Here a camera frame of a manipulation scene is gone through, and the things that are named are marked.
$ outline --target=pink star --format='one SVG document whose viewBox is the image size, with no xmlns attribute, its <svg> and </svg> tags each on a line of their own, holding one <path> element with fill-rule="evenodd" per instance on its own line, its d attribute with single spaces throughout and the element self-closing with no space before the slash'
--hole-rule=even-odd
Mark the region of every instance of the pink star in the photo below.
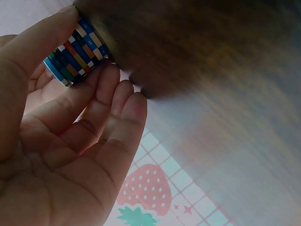
<svg viewBox="0 0 301 226">
<path fill-rule="evenodd" d="M 192 214 L 191 213 L 192 206 L 190 206 L 190 207 L 184 206 L 184 208 L 185 208 L 184 213 Z"/>
</svg>

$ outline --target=fingernail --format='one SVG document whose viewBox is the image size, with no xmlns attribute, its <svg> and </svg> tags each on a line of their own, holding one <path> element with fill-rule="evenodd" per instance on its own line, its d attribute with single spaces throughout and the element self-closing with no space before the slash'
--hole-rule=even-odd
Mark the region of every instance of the fingernail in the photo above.
<svg viewBox="0 0 301 226">
<path fill-rule="evenodd" d="M 73 13 L 73 12 L 76 12 L 76 8 L 74 5 L 69 5 L 69 6 L 66 6 L 64 8 L 62 8 L 59 13 Z"/>
</svg>

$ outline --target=green strawberry leaf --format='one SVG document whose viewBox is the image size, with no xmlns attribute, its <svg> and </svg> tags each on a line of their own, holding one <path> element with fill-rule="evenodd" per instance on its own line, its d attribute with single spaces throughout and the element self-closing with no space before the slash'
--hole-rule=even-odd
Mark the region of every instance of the green strawberry leaf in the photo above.
<svg viewBox="0 0 301 226">
<path fill-rule="evenodd" d="M 131 210 L 128 207 L 125 209 L 119 209 L 121 216 L 118 219 L 125 220 L 126 225 L 130 226 L 156 226 L 157 221 L 152 218 L 150 213 L 142 213 L 138 207 L 135 210 Z"/>
</svg>

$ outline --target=hand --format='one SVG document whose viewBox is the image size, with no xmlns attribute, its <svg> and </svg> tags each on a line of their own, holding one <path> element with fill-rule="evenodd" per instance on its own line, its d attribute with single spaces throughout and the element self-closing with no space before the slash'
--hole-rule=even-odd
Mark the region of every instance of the hand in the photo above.
<svg viewBox="0 0 301 226">
<path fill-rule="evenodd" d="M 67 9 L 0 49 L 1 225 L 103 224 L 141 139 L 146 98 L 109 62 L 24 115 L 29 91 L 53 92 L 55 80 L 30 89 L 30 78 L 75 29 Z"/>
<path fill-rule="evenodd" d="M 0 36 L 0 49 L 17 35 Z M 42 104 L 59 97 L 66 90 L 65 86 L 55 79 L 44 63 L 41 63 L 29 77 L 28 95 L 24 114 Z"/>
</svg>

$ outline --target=finger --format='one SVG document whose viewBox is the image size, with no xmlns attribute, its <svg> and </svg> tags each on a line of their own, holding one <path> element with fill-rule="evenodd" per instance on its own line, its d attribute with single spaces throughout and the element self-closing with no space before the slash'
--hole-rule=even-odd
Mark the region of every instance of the finger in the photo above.
<svg viewBox="0 0 301 226">
<path fill-rule="evenodd" d="M 2 48 L 1 57 L 29 77 L 49 53 L 71 36 L 77 21 L 77 10 L 68 6 L 16 36 Z"/>
<path fill-rule="evenodd" d="M 28 93 L 43 88 L 53 79 L 52 74 L 46 68 L 45 64 L 41 63 L 33 72 L 28 82 Z"/>
<path fill-rule="evenodd" d="M 107 140 L 113 132 L 116 124 L 118 123 L 122 110 L 129 99 L 134 93 L 134 87 L 129 80 L 123 80 L 116 88 L 112 101 L 111 115 L 105 125 L 101 134 L 100 140 Z"/>
<path fill-rule="evenodd" d="M 15 150 L 30 74 L 70 37 L 77 20 L 74 8 L 60 12 L 27 29 L 0 49 L 0 161 Z"/>
<path fill-rule="evenodd" d="M 22 120 L 22 124 L 28 125 L 31 120 L 35 120 L 35 122 L 39 120 L 51 133 L 56 135 L 63 133 L 74 123 L 91 101 L 102 71 L 116 67 L 112 64 L 108 67 L 106 67 L 106 65 L 107 61 L 104 61 L 103 64 L 95 68 L 85 80 L 72 85 L 58 98 L 26 114 Z"/>
<path fill-rule="evenodd" d="M 31 111 L 37 109 L 43 104 L 58 98 L 66 91 L 66 87 L 55 78 L 49 77 L 51 80 L 47 85 L 38 89 L 27 96 L 26 105 L 24 109 L 24 115 L 30 113 Z"/>
<path fill-rule="evenodd" d="M 141 93 L 132 94 L 107 142 L 104 145 L 97 143 L 83 154 L 93 159 L 106 172 L 107 180 L 116 192 L 119 191 L 138 148 L 146 116 L 146 98 Z"/>
<path fill-rule="evenodd" d="M 95 144 L 109 116 L 116 87 L 119 86 L 120 70 L 112 65 L 101 74 L 95 96 L 79 121 L 74 123 L 60 138 L 76 153 Z"/>
<path fill-rule="evenodd" d="M 17 35 L 16 34 L 9 34 L 0 36 L 0 48 L 8 44 L 12 41 Z"/>
</svg>

